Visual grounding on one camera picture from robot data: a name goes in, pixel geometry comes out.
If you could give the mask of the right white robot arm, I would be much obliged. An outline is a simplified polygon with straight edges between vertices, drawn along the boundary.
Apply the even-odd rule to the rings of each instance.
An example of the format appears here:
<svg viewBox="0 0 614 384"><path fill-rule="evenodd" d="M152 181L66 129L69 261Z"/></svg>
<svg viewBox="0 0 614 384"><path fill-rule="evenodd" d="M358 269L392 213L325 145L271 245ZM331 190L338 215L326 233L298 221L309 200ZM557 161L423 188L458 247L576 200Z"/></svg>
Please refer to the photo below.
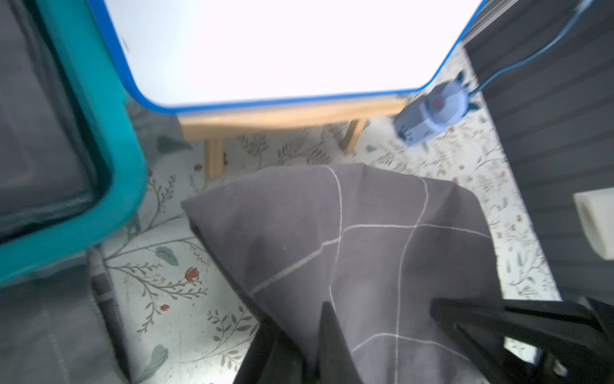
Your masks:
<svg viewBox="0 0 614 384"><path fill-rule="evenodd" d="M613 260L613 188L590 190L573 195L580 225L596 254Z"/></svg>

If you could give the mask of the teal plastic basket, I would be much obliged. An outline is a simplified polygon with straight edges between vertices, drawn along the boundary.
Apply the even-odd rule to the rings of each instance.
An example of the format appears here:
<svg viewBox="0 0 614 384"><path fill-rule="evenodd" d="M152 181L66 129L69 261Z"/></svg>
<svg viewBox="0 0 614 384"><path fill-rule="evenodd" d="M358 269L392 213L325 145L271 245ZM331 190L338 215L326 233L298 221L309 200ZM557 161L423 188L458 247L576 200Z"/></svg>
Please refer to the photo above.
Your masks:
<svg viewBox="0 0 614 384"><path fill-rule="evenodd" d="M73 219L1 246L1 282L9 283L93 246L128 221L145 194L147 165L126 113L126 91L86 1L39 1L51 42L75 92L92 140L104 193Z"/></svg>

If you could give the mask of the beige grey pillowcase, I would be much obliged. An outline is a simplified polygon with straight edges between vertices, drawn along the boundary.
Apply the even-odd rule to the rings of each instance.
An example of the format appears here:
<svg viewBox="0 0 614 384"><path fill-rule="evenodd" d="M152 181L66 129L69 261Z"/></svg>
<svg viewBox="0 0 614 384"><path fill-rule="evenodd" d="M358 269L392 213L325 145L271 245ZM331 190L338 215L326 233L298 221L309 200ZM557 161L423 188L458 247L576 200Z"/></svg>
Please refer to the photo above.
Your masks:
<svg viewBox="0 0 614 384"><path fill-rule="evenodd" d="M87 211L98 175L75 93L33 1L1 3L1 240Z"/></svg>

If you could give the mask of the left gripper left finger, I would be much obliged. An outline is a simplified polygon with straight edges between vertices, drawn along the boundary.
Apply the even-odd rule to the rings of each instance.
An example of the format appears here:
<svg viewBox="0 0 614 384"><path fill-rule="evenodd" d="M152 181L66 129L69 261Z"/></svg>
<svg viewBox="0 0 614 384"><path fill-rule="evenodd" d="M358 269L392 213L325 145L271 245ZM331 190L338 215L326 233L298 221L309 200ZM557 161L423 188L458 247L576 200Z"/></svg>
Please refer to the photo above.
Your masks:
<svg viewBox="0 0 614 384"><path fill-rule="evenodd" d="M360 383L333 305L323 304L315 371L294 342L269 318L262 322L235 383Z"/></svg>

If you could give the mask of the dark grey checked pillowcase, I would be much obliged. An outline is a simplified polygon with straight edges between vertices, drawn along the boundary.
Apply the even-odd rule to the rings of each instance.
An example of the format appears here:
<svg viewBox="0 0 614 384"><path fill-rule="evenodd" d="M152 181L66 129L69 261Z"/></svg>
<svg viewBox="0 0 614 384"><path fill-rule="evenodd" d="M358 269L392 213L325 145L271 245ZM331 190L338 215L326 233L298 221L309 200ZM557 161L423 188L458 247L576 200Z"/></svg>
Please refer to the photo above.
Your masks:
<svg viewBox="0 0 614 384"><path fill-rule="evenodd" d="M272 319L309 368L330 303L363 382L484 382L429 313L435 298L502 302L473 192L359 163L277 167L182 207L243 302Z"/></svg>

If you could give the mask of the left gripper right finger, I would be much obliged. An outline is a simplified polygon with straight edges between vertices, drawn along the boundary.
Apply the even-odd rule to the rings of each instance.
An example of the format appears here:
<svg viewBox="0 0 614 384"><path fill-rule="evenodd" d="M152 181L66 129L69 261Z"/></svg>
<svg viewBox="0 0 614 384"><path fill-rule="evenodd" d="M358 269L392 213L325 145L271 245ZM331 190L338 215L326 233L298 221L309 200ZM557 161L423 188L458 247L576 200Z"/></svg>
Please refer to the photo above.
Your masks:
<svg viewBox="0 0 614 384"><path fill-rule="evenodd" d="M430 315L491 383L611 383L613 307L433 299Z"/></svg>

